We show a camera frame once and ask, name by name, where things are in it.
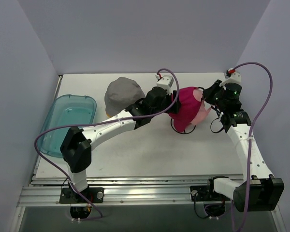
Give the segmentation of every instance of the cable tie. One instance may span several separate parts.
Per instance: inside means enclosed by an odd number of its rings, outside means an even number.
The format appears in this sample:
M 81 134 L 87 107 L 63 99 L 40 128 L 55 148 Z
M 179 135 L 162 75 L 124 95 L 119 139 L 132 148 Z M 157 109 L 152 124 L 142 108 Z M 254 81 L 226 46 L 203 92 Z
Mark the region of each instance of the cable tie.
M 119 122 L 119 124 L 120 124 L 120 127 L 123 127 L 123 124 L 122 124 L 122 123 L 120 123 L 120 119 L 119 119 L 119 117 L 117 117 L 117 116 L 114 116 L 114 118 L 116 118 L 116 119 L 118 120 L 118 122 Z
M 222 116 L 223 116 L 223 112 L 220 112 L 220 115 L 219 115 L 219 117 L 218 117 L 218 118 L 219 118 L 219 120 L 218 120 L 219 122 L 221 122 L 221 118 L 222 118 Z
M 254 138 L 253 136 L 250 136 L 250 137 L 245 138 L 245 139 L 240 139 L 240 140 L 238 140 L 237 143 L 235 144 L 235 147 L 239 144 L 240 141 L 248 141 L 248 142 L 249 142 L 249 140 L 254 141 L 255 138 Z

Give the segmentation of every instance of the black mounting bracket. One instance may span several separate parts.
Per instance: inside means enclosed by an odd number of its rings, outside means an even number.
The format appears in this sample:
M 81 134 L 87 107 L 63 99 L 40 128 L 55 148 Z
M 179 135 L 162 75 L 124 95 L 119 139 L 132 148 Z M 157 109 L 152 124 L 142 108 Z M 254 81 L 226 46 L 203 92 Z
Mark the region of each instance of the black mounting bracket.
M 81 192 L 87 199 L 92 203 L 102 203 L 104 198 L 104 188 L 101 187 L 88 187 Z M 77 193 L 75 193 L 71 187 L 63 188 L 61 190 L 60 204 L 76 204 L 76 203 L 87 203 Z
M 194 202 L 194 195 L 196 194 L 196 202 L 215 202 L 221 201 L 222 197 L 224 197 L 225 201 L 230 201 L 229 198 L 213 192 L 212 189 L 209 189 L 208 185 L 197 185 L 197 186 L 190 186 L 190 196 L 191 201 Z

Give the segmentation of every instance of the white connector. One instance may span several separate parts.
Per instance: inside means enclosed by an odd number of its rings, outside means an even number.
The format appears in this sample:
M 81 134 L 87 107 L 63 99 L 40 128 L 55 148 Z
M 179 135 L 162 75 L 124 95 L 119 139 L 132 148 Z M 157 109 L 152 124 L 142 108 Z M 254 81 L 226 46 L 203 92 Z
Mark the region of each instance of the white connector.
M 69 176 L 71 178 L 71 182 L 74 185 L 74 187 L 80 192 L 87 189 L 88 183 L 86 170 L 83 170 L 79 173 L 72 173 L 68 164 L 67 166 L 69 170 Z
M 161 79 L 158 80 L 157 86 L 163 88 L 167 91 L 167 94 L 171 94 L 171 87 L 174 82 L 172 76 L 163 76 Z
M 239 72 L 234 72 L 231 74 L 230 77 L 228 77 L 225 73 L 225 77 L 226 77 L 226 80 L 221 82 L 220 83 L 220 87 L 223 87 L 226 83 L 237 83 L 237 84 L 241 84 L 242 82 L 242 76 Z

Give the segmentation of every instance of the screw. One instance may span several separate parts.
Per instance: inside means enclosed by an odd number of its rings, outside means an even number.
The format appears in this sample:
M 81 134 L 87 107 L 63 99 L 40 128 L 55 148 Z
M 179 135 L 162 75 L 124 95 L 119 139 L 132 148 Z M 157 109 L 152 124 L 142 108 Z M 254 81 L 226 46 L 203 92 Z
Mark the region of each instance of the screw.
M 198 191 L 197 191 L 197 190 L 193 190 L 193 191 L 191 191 L 191 195 L 192 195 L 192 196 L 198 196 Z
M 97 193 L 97 198 L 98 199 L 102 199 L 102 197 L 103 197 L 103 192 L 98 192 Z

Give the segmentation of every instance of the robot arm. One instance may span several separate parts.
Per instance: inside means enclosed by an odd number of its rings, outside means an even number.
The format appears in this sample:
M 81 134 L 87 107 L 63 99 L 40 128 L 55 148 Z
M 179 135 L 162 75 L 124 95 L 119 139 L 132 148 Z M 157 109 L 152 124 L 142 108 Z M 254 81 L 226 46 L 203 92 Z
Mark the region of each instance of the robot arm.
M 83 191 L 88 187 L 86 168 L 91 164 L 91 151 L 101 143 L 126 131 L 135 130 L 147 123 L 152 117 L 121 120 L 133 116 L 146 116 L 165 110 L 172 103 L 171 86 L 174 82 L 172 76 L 158 77 L 157 86 L 149 91 L 144 99 L 128 106 L 126 109 L 105 121 L 118 120 L 117 122 L 98 126 L 78 128 L 71 127 L 60 147 L 63 159 L 67 162 L 69 176 L 74 187 Z M 166 113 L 178 113 L 179 100 Z
M 217 177 L 211 182 L 211 189 L 234 201 L 238 211 L 244 211 L 246 196 L 246 176 L 248 141 L 252 142 L 250 158 L 250 193 L 248 211 L 274 210 L 284 189 L 282 179 L 274 178 L 262 158 L 253 135 L 249 137 L 251 122 L 248 114 L 241 109 L 239 85 L 241 76 L 232 73 L 224 82 L 217 80 L 203 92 L 203 99 L 216 107 L 220 122 L 231 138 L 241 162 L 244 183 L 239 184 L 225 177 Z

